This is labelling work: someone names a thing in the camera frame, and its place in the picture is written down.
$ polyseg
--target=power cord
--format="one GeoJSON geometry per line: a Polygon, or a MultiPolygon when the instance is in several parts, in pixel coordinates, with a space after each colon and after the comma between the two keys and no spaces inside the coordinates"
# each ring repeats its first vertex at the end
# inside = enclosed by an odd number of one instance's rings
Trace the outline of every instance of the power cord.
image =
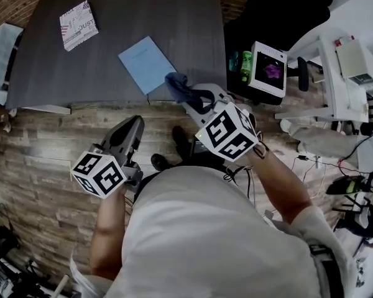
{"type": "Polygon", "coordinates": [[[296,163],[296,159],[300,159],[300,158],[299,158],[298,156],[294,158],[294,160],[293,160],[293,166],[292,166],[292,171],[293,171],[293,169],[294,169],[294,165],[295,165],[295,163],[296,163]]]}
{"type": "Polygon", "coordinates": [[[367,138],[365,138],[364,140],[361,140],[356,146],[355,146],[355,148],[352,150],[352,152],[348,155],[348,156],[345,156],[344,158],[341,158],[340,159],[340,163],[341,162],[343,162],[344,160],[347,160],[348,158],[350,158],[353,154],[354,154],[354,152],[358,149],[358,147],[360,146],[360,145],[362,145],[365,141],[367,141],[367,140],[369,140],[370,138],[372,138],[373,137],[373,134],[372,135],[370,135],[370,136],[368,136],[367,138]]]}
{"type": "Polygon", "coordinates": [[[6,218],[7,218],[7,220],[8,220],[8,226],[9,226],[9,228],[10,228],[10,231],[14,231],[14,227],[12,226],[12,223],[11,223],[11,221],[10,221],[10,217],[8,216],[8,211],[7,211],[7,207],[6,207],[6,205],[4,204],[4,203],[0,203],[0,216],[5,216],[6,218]],[[1,208],[4,208],[4,210],[6,211],[6,213],[5,214],[3,214],[2,212],[1,212],[1,208]]]}
{"type": "Polygon", "coordinates": [[[325,162],[321,162],[321,161],[317,161],[317,160],[312,160],[312,159],[309,159],[307,156],[304,156],[304,155],[299,155],[295,158],[296,159],[300,159],[300,160],[303,160],[303,161],[306,161],[306,160],[309,160],[309,161],[313,161],[313,162],[317,162],[317,163],[320,163],[321,165],[327,165],[327,166],[334,166],[336,168],[341,168],[341,169],[344,169],[344,170],[348,170],[348,171],[354,171],[354,172],[358,172],[360,174],[370,174],[368,172],[362,172],[362,171],[358,171],[358,170],[354,170],[354,169],[349,169],[349,168],[345,168],[345,167],[340,167],[340,165],[334,165],[332,163],[325,163],[325,162]]]}
{"type": "Polygon", "coordinates": [[[129,206],[131,206],[131,207],[134,206],[134,202],[132,202],[128,197],[124,196],[124,198],[126,199],[126,203],[127,203],[129,206]]]}
{"type": "Polygon", "coordinates": [[[238,169],[236,169],[235,171],[231,171],[229,169],[230,166],[228,166],[225,169],[226,174],[224,174],[224,177],[223,177],[224,180],[227,181],[227,182],[234,181],[235,184],[236,184],[235,176],[239,172],[241,172],[242,170],[246,171],[246,173],[247,173],[247,179],[248,179],[248,182],[247,182],[247,198],[250,200],[250,185],[251,185],[251,180],[252,180],[252,182],[253,182],[253,202],[254,202],[253,206],[255,208],[256,207],[256,188],[254,186],[254,178],[253,178],[252,167],[251,166],[238,166],[238,169]]]}
{"type": "Polygon", "coordinates": [[[309,170],[311,170],[315,165],[315,162],[312,164],[311,168],[309,168],[308,170],[305,171],[305,174],[304,174],[304,178],[303,178],[303,183],[305,183],[305,178],[306,178],[306,175],[308,174],[309,170]]]}

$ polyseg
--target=shoe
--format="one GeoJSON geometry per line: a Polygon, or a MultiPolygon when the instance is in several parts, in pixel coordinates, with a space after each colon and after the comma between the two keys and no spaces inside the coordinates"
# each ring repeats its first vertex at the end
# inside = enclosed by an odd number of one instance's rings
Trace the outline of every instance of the shoe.
{"type": "Polygon", "coordinates": [[[282,129],[283,132],[287,132],[287,133],[291,125],[292,123],[288,121],[287,119],[282,119],[279,124],[280,129],[282,129]]]}
{"type": "Polygon", "coordinates": [[[16,115],[17,115],[17,112],[18,110],[16,108],[13,108],[11,109],[9,112],[8,112],[8,115],[11,117],[11,118],[14,118],[16,115]]]}
{"type": "Polygon", "coordinates": [[[4,130],[5,132],[10,132],[11,129],[12,129],[12,127],[11,127],[11,123],[6,122],[6,125],[4,126],[3,130],[4,130]]]}
{"type": "Polygon", "coordinates": [[[172,130],[172,137],[177,146],[187,146],[189,145],[189,141],[187,139],[187,135],[185,131],[182,129],[181,126],[175,126],[172,130]]]}
{"type": "Polygon", "coordinates": [[[167,159],[158,153],[155,153],[150,157],[150,162],[152,163],[152,166],[154,166],[155,170],[159,172],[165,171],[172,167],[171,164],[168,163],[167,159]]]}
{"type": "Polygon", "coordinates": [[[183,161],[189,159],[191,155],[191,143],[187,139],[185,131],[180,126],[175,126],[172,130],[172,137],[175,142],[175,149],[183,161]]]}

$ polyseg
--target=black shoe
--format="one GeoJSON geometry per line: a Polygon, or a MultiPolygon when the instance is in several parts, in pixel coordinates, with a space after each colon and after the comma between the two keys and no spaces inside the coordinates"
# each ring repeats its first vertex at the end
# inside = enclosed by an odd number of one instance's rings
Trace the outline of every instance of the black shoe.
{"type": "Polygon", "coordinates": [[[172,167],[171,164],[168,163],[167,159],[158,153],[155,153],[150,157],[150,162],[152,163],[152,166],[154,166],[155,170],[159,172],[165,171],[172,167]]]}
{"type": "Polygon", "coordinates": [[[173,140],[176,145],[177,153],[183,161],[189,159],[191,155],[191,143],[187,139],[184,130],[180,126],[175,126],[172,131],[173,140]]]}
{"type": "Polygon", "coordinates": [[[187,139],[187,135],[185,135],[185,131],[182,129],[181,126],[175,126],[172,130],[172,136],[175,144],[177,146],[185,146],[189,145],[189,141],[187,139]]]}

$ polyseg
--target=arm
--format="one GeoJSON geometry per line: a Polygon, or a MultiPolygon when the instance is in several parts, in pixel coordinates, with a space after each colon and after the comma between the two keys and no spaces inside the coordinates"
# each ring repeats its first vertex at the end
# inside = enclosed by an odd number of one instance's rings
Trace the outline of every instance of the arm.
{"type": "Polygon", "coordinates": [[[271,151],[267,152],[263,160],[253,151],[248,154],[248,157],[269,201],[279,211],[284,221],[292,223],[303,209],[312,205],[301,180],[271,151]]]}
{"type": "Polygon", "coordinates": [[[90,248],[91,273],[114,280],[122,267],[126,186],[101,201],[90,248]]]}

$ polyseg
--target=blue notebook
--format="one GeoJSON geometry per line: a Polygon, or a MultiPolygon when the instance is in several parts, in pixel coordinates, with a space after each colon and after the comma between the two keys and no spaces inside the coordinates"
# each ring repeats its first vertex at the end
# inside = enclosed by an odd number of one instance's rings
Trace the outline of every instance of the blue notebook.
{"type": "Polygon", "coordinates": [[[120,53],[119,59],[145,95],[162,85],[167,74],[176,72],[150,37],[120,53]]]}

